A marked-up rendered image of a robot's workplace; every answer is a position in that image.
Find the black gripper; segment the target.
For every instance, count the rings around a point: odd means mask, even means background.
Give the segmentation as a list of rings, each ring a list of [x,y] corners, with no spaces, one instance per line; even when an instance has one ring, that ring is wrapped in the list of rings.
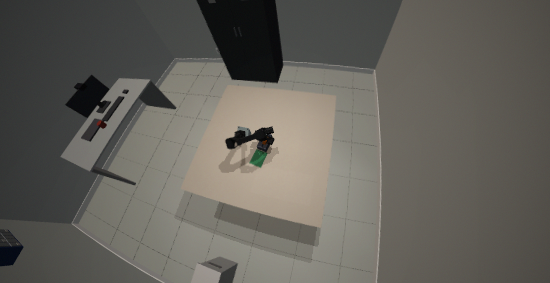
[[[261,139],[261,140],[260,139],[256,139],[256,140],[261,141],[261,142],[267,140],[266,143],[272,145],[275,139],[273,137],[266,137],[266,138]]]

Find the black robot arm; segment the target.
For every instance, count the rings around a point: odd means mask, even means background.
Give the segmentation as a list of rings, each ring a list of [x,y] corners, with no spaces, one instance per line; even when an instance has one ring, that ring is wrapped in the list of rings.
[[[264,139],[268,137],[268,134],[274,133],[273,127],[268,128],[260,128],[259,130],[256,130],[254,134],[246,136],[245,137],[245,131],[236,131],[234,132],[234,137],[228,138],[225,140],[227,148],[229,150],[235,149],[237,146],[242,145],[243,143],[252,141],[254,139]],[[236,143],[236,146],[234,145]],[[235,147],[234,147],[235,146]]]

